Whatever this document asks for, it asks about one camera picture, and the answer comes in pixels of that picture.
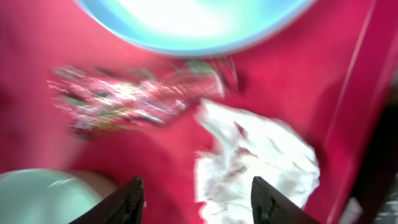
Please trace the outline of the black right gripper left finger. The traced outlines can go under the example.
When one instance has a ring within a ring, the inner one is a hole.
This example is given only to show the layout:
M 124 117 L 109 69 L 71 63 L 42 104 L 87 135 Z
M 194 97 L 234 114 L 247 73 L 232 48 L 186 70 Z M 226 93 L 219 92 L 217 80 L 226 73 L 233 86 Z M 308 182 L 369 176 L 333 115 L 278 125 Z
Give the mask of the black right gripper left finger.
M 141 224 L 144 182 L 135 176 L 70 224 Z

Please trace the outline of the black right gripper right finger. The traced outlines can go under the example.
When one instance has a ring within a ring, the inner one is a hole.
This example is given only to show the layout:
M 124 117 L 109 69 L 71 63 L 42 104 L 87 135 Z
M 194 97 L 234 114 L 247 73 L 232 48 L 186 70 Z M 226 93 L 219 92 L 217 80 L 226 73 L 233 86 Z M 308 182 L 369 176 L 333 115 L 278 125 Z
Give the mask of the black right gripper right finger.
M 259 176 L 252 180 L 251 206 L 254 224 L 319 224 Z

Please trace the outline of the white napkin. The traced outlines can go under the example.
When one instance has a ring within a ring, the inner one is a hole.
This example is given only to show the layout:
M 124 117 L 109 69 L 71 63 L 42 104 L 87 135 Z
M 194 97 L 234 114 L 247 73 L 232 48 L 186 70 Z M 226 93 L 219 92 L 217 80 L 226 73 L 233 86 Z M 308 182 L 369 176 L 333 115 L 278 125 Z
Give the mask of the white napkin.
M 298 208 L 320 185 L 314 149 L 289 125 L 202 100 L 196 121 L 215 139 L 195 159 L 195 202 L 205 223 L 252 223 L 251 189 L 263 178 Z

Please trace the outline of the green bowl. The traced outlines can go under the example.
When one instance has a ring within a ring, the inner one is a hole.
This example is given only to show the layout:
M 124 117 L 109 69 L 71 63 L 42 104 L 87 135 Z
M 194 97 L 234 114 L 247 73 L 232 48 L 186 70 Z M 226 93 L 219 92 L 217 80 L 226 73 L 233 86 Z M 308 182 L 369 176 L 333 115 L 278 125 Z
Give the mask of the green bowl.
M 51 169 L 1 174 L 1 224 L 70 223 L 118 187 L 95 172 Z

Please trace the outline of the red candy wrapper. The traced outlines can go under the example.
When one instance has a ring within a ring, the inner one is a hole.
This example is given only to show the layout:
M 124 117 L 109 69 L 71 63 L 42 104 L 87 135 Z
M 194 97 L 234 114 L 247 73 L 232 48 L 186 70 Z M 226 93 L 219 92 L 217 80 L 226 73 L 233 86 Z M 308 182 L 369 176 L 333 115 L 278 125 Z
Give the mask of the red candy wrapper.
M 150 69 L 62 66 L 47 84 L 54 106 L 81 138 L 160 126 L 202 98 L 222 99 L 238 90 L 229 58 L 186 60 Z

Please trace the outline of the light blue plate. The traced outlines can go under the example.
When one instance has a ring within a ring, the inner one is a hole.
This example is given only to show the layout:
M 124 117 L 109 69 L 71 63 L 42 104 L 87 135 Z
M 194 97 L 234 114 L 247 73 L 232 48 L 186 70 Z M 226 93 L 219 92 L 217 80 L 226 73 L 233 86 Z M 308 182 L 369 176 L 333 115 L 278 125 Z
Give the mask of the light blue plate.
M 158 54 L 229 54 L 268 39 L 315 0 L 76 0 L 97 23 Z

